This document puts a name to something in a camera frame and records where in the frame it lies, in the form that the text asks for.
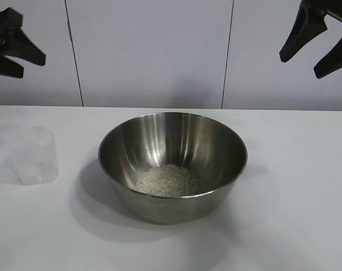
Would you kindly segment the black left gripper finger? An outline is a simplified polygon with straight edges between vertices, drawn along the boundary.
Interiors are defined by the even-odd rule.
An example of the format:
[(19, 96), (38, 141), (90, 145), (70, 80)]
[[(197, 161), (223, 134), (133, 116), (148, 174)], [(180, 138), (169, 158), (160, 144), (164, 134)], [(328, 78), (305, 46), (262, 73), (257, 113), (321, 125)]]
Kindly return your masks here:
[(23, 78), (24, 68), (0, 54), (0, 76)]
[(21, 28), (10, 30), (5, 44), (5, 55), (20, 58), (39, 66), (46, 64), (46, 54), (27, 37)]

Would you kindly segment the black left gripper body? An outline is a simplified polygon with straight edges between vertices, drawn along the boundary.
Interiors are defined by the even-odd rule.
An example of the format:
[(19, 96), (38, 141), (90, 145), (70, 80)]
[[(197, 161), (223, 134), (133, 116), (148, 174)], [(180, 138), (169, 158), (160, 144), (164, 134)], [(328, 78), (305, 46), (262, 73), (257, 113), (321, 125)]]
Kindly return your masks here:
[(11, 7), (0, 12), (0, 51), (1, 47), (5, 47), (4, 54), (10, 51), (16, 54), (21, 52), (19, 44), (15, 42), (15, 32), (21, 28), (22, 23), (22, 14)]

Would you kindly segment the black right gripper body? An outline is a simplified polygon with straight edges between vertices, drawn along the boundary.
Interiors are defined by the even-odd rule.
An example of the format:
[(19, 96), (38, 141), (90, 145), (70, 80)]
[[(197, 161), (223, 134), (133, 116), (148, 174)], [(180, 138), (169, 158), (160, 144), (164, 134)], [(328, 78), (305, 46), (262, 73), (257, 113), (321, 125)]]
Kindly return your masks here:
[(342, 0), (301, 1), (302, 25), (318, 25), (325, 27), (324, 17), (329, 15), (342, 22)]

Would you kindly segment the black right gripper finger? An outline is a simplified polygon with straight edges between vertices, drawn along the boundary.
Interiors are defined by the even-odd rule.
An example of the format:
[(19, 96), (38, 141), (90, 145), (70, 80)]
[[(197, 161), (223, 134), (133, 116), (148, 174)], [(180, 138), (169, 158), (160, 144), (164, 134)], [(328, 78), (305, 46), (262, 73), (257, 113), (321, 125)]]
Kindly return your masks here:
[(292, 30), (279, 52), (282, 62), (289, 61), (303, 46), (327, 30), (326, 12), (307, 1), (301, 1)]
[(342, 39), (314, 67), (315, 76), (320, 79), (342, 68)]

